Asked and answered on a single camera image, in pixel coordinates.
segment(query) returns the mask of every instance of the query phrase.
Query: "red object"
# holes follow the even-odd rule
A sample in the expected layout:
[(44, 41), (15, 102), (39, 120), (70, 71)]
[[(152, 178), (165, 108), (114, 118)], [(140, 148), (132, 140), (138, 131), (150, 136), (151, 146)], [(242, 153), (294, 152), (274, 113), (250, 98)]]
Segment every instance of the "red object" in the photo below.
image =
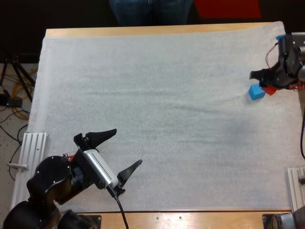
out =
[(276, 92), (276, 88), (272, 86), (262, 87), (262, 90), (266, 92), (268, 95), (273, 95)]
[(201, 18), (261, 18), (259, 0), (195, 0)]

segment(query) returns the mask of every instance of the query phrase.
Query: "yellow cable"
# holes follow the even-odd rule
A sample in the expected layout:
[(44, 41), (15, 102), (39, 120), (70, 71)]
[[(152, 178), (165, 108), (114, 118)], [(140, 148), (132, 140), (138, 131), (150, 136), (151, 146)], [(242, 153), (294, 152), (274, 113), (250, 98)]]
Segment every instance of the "yellow cable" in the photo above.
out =
[[(31, 75), (33, 75), (35, 72), (37, 72), (37, 69), (30, 71), (30, 72), (29, 72), (29, 75), (31, 76)], [(23, 86), (21, 85), (20, 80), (18, 79), (18, 77), (17, 77), (16, 75), (5, 74), (5, 76), (8, 76), (8, 77), (10, 77), (10, 78), (12, 78), (12, 79), (14, 79), (14, 80), (17, 81), (17, 82), (14, 84), (14, 86), (13, 86), (13, 90), (12, 90), (12, 95), (11, 95), (11, 97), (12, 97), (12, 98), (19, 98), (19, 97), (18, 97), (18, 94), (23, 90)], [(26, 85), (30, 85), (30, 86), (31, 86), (29, 80), (28, 80), (25, 76), (24, 76), (22, 79), (24, 80), (24, 82), (25, 82)], [(30, 91), (30, 93), (32, 94), (33, 88), (32, 88), (32, 87), (29, 87), (29, 91)], [(12, 110), (12, 112), (14, 112), (14, 115), (15, 115), (17, 118), (22, 119), (22, 120), (28, 120), (28, 119), (29, 119), (29, 116), (28, 116), (28, 115), (25, 115), (23, 112), (20, 112), (20, 113), (17, 112), (18, 109), (17, 109), (16, 107), (11, 107), (11, 110)]]

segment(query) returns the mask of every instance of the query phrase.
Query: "white cloth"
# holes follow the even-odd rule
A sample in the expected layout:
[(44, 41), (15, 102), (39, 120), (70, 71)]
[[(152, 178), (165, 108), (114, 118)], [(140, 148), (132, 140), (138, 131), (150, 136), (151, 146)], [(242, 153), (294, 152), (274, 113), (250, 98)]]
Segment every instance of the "white cloth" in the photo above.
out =
[[(252, 101), (252, 70), (284, 34), (281, 22), (229, 32), (45, 38), (30, 132), (47, 155), (74, 154), (78, 133), (117, 128), (98, 147), (117, 174), (143, 164), (120, 197), (125, 210), (289, 208), (286, 167), (304, 166), (298, 95)], [(277, 51), (270, 62), (277, 59)], [(62, 208), (113, 211), (91, 186)]]

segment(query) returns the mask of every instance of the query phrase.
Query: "jeans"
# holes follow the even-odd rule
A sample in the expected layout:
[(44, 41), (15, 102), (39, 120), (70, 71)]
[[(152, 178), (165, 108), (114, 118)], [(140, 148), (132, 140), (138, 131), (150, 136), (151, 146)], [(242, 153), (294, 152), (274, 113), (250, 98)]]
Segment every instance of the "jeans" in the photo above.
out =
[(184, 25), (193, 0), (109, 0), (121, 26)]

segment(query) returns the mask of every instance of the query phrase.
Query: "dark background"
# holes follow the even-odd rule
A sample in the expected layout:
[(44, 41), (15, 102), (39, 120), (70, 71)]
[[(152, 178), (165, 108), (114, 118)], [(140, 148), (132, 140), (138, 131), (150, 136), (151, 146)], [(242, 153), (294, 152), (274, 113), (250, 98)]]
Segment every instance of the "dark background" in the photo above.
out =
[[(195, 0), (188, 24), (283, 21), (286, 32), (305, 31), (304, 0), (230, 1)], [(0, 0), (0, 9), (0, 45), (12, 54), (40, 53), (47, 28), (118, 26), (108, 0)]]

